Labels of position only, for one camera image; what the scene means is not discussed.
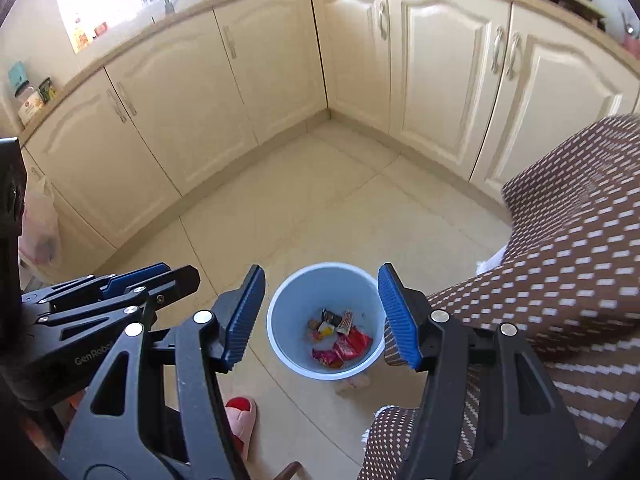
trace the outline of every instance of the jar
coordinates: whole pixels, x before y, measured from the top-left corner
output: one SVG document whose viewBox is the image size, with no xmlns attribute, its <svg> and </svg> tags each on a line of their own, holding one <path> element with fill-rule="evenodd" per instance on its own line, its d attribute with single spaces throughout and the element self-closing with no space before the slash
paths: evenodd
<svg viewBox="0 0 640 480">
<path fill-rule="evenodd" d="M 18 103 L 18 117 L 23 126 L 26 126 L 36 112 L 44 106 L 40 92 L 29 83 L 29 80 L 23 82 L 15 91 L 15 100 Z"/>
</svg>

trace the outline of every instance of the red snack wrapper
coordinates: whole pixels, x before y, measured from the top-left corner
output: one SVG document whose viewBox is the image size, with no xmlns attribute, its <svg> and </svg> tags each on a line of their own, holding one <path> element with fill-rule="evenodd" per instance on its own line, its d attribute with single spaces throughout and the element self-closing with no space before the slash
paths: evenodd
<svg viewBox="0 0 640 480">
<path fill-rule="evenodd" d="M 316 350 L 314 348 L 311 351 L 311 357 L 329 368 L 342 368 L 344 364 L 342 359 L 340 359 L 338 354 L 333 350 Z"/>
<path fill-rule="evenodd" d="M 337 353 L 340 359 L 342 359 L 343 361 L 355 359 L 360 355 L 353 348 L 351 348 L 351 346 L 345 341 L 343 336 L 340 336 L 338 341 L 334 343 L 334 350 L 335 353 Z"/>
<path fill-rule="evenodd" d="M 373 339 L 370 338 L 367 334 L 361 332 L 354 326 L 352 326 L 351 330 L 349 330 L 349 335 L 341 335 L 340 339 L 344 339 L 349 344 L 349 346 L 357 352 L 359 356 L 364 354 L 364 352 L 367 350 L 367 348 L 369 348 L 369 345 L 373 341 Z"/>
</svg>

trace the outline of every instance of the silver cabinet handle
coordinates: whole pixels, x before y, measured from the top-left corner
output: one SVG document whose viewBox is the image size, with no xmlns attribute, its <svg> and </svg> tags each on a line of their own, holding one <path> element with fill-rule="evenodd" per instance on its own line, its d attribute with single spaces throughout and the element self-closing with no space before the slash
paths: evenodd
<svg viewBox="0 0 640 480">
<path fill-rule="evenodd" d="M 229 49 L 229 55 L 231 56 L 231 59 L 235 59 L 236 58 L 236 43 L 234 42 L 234 40 L 231 39 L 231 34 L 229 34 L 229 28 L 226 25 L 224 27 L 222 27 L 222 34 L 225 37 L 225 43 L 226 43 L 226 46 Z"/>
<path fill-rule="evenodd" d="M 118 114 L 118 117 L 120 117 L 120 120 L 123 123 L 126 123 L 127 117 L 124 113 L 122 113 L 122 110 L 120 110 L 120 105 L 118 104 L 118 96 L 110 88 L 107 90 L 107 95 L 111 98 L 111 101 L 113 103 L 111 107 L 113 107 L 113 109 L 116 111 L 116 113 Z"/>
<path fill-rule="evenodd" d="M 514 32 L 511 36 L 511 50 L 509 51 L 509 66 L 507 67 L 507 78 L 513 79 L 513 65 L 516 62 L 516 51 L 520 45 L 520 35 Z"/>
<path fill-rule="evenodd" d="M 127 106 L 127 108 L 129 108 L 129 112 L 131 112 L 131 115 L 137 115 L 138 112 L 134 108 L 133 103 L 129 98 L 129 94 L 124 89 L 124 86 L 122 83 L 118 83 L 118 90 L 120 90 L 120 94 L 122 95 L 122 100 L 124 101 L 124 104 Z"/>
<path fill-rule="evenodd" d="M 382 18 L 385 15 L 386 5 L 384 2 L 380 2 L 380 8 L 378 9 L 378 25 L 380 26 L 380 37 L 383 41 L 386 41 L 386 30 L 382 23 Z"/>
<path fill-rule="evenodd" d="M 491 71 L 494 74 L 498 73 L 498 56 L 500 56 L 500 46 L 502 44 L 503 36 L 504 36 L 504 27 L 499 25 L 495 31 L 494 58 L 491 62 Z"/>
</svg>

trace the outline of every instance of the wall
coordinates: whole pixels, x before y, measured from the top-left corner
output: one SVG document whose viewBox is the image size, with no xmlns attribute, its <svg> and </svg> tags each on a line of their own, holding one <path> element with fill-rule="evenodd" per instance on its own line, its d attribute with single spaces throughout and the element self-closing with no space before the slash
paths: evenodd
<svg viewBox="0 0 640 480">
<path fill-rule="evenodd" d="M 37 86 L 50 76 L 62 87 L 79 70 L 57 0 L 16 0 L 0 26 L 0 128 L 7 134 L 21 131 L 7 73 L 18 60 Z"/>
</svg>

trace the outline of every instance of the trash can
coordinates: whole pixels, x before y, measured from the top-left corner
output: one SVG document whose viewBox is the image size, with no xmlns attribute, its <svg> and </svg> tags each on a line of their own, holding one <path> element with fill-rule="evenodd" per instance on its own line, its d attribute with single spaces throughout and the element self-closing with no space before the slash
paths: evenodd
<svg viewBox="0 0 640 480">
<path fill-rule="evenodd" d="M 332 370 L 311 357 L 312 344 L 306 338 L 310 319 L 320 319 L 322 309 L 336 314 L 347 308 L 353 325 L 373 339 L 365 354 Z M 302 376 L 337 381 L 366 370 L 385 347 L 385 311 L 378 295 L 378 283 L 364 270 L 339 262 L 325 262 L 300 269 L 278 288 L 267 314 L 267 334 L 279 359 Z M 324 349 L 323 342 L 317 348 Z"/>
</svg>

